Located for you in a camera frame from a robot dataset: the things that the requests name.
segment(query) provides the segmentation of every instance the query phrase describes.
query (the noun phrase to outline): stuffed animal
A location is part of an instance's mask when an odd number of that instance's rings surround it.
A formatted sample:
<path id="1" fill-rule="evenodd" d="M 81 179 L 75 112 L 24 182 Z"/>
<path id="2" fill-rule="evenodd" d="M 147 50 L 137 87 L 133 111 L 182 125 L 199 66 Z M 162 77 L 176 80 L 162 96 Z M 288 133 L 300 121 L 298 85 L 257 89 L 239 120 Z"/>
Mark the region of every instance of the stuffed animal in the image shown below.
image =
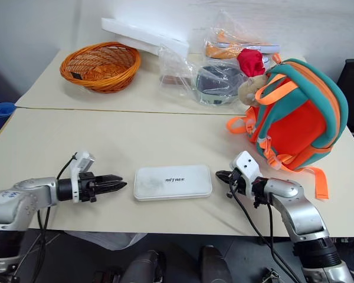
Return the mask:
<path id="1" fill-rule="evenodd" d="M 243 82 L 238 88 L 238 97 L 242 103 L 249 106 L 258 107 L 259 103 L 255 100 L 254 96 L 257 90 L 266 85 L 266 75 L 256 75 Z"/>

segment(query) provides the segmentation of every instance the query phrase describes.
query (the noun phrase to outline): backpack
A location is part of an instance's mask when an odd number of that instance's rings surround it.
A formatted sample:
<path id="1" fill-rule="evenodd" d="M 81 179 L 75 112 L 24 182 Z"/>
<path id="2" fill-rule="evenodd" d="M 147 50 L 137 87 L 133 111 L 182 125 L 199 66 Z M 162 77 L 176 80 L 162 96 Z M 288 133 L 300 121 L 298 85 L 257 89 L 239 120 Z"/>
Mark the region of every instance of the backpack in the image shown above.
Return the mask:
<path id="1" fill-rule="evenodd" d="M 234 133 L 248 133 L 259 154 L 275 169 L 300 172 L 310 169 L 316 177 L 316 198 L 328 199 L 324 172 L 307 165 L 330 153 L 348 120 L 348 103 L 340 88 L 325 74 L 297 59 L 281 62 L 266 72 L 267 84 L 246 117 L 227 123 Z M 245 126 L 234 127 L 238 120 Z"/>

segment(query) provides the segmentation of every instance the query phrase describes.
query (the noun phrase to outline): wicker basket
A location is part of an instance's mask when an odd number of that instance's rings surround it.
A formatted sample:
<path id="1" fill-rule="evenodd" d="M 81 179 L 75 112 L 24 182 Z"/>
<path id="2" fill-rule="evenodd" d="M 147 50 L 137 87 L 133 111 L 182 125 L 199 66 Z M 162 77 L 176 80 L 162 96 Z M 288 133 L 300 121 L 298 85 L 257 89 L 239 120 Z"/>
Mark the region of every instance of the wicker basket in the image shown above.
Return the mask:
<path id="1" fill-rule="evenodd" d="M 105 42 L 69 55 L 60 66 L 60 74 L 91 90 L 115 93 L 131 83 L 140 62 L 136 49 L 118 42 Z"/>

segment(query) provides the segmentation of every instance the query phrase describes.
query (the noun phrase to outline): white plastic bag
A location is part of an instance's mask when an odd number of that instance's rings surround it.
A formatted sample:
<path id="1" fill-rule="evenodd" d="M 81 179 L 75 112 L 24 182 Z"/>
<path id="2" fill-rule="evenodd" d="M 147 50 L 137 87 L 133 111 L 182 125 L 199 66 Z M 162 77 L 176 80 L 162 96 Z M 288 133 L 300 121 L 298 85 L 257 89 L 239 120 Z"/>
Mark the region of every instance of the white plastic bag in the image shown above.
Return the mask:
<path id="1" fill-rule="evenodd" d="M 237 58 L 241 50 L 253 49 L 263 54 L 263 63 L 267 69 L 272 54 L 280 52 L 278 44 L 263 43 L 258 36 L 251 34 L 239 22 L 221 10 L 205 37 L 203 55 L 208 60 Z"/>
<path id="2" fill-rule="evenodd" d="M 210 106 L 232 103 L 247 77 L 237 60 L 190 62 L 169 48 L 159 50 L 160 89 Z"/>
<path id="3" fill-rule="evenodd" d="M 111 251 L 118 251 L 132 246 L 143 239 L 147 233 L 120 233 L 120 232 L 85 232 L 65 231 L 65 233 L 80 239 L 95 243 Z"/>

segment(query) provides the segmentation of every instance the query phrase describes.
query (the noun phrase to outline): orange strap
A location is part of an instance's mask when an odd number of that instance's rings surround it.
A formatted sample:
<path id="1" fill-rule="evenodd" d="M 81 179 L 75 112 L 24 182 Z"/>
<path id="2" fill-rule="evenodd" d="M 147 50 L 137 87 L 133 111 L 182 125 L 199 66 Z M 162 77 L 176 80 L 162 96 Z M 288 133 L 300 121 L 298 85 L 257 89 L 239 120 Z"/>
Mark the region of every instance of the orange strap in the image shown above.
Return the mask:
<path id="1" fill-rule="evenodd" d="M 269 86 L 269 84 L 265 85 L 264 87 L 261 87 L 255 93 L 255 99 L 257 100 L 258 103 L 263 104 L 263 105 L 273 104 L 274 102 L 276 102 L 279 99 L 281 99 L 281 98 L 285 97 L 286 95 L 288 95 L 294 89 L 298 88 L 296 83 L 294 83 L 293 81 L 289 81 L 287 84 L 283 84 L 280 87 L 277 87 L 275 90 L 273 90 L 267 96 L 261 98 L 261 95 L 262 95 L 263 91 L 268 86 Z"/>
<path id="2" fill-rule="evenodd" d="M 255 113 L 253 110 L 253 107 L 249 107 L 248 110 L 245 112 L 246 117 L 234 117 L 230 121 L 227 122 L 227 129 L 232 133 L 232 134 L 243 134 L 247 132 L 248 134 L 251 134 L 253 132 L 253 128 L 255 125 Z M 242 120 L 245 123 L 245 126 L 233 128 L 233 125 L 239 121 Z"/>
<path id="3" fill-rule="evenodd" d="M 316 179 L 316 199 L 329 199 L 328 184 L 325 173 L 322 169 L 316 167 L 305 167 L 313 171 Z"/>
<path id="4" fill-rule="evenodd" d="M 277 64 L 280 64 L 282 62 L 282 59 L 281 59 L 279 53 L 274 53 L 272 59 Z"/>
<path id="5" fill-rule="evenodd" d="M 301 172 L 304 169 L 310 170 L 314 174 L 315 178 L 315 195 L 316 199 L 329 199 L 328 185 L 326 181 L 325 173 L 322 169 L 316 167 L 303 167 L 297 170 L 291 170 L 287 168 L 284 164 L 289 164 L 293 160 L 293 156 L 288 154 L 280 154 L 276 156 L 274 151 L 271 149 L 271 138 L 267 137 L 263 142 L 259 143 L 260 147 L 264 149 L 264 156 L 267 159 L 267 163 L 275 168 L 282 169 L 287 172 L 297 173 Z"/>
<path id="6" fill-rule="evenodd" d="M 284 75 L 284 74 L 276 74 L 276 75 L 274 76 L 274 78 L 272 78 L 271 81 L 269 81 L 269 82 L 267 83 L 267 85 L 269 86 L 269 85 L 271 85 L 271 84 L 274 84 L 276 81 L 278 81 L 278 80 L 280 80 L 281 78 L 284 78 L 284 77 L 286 77 L 286 75 Z"/>

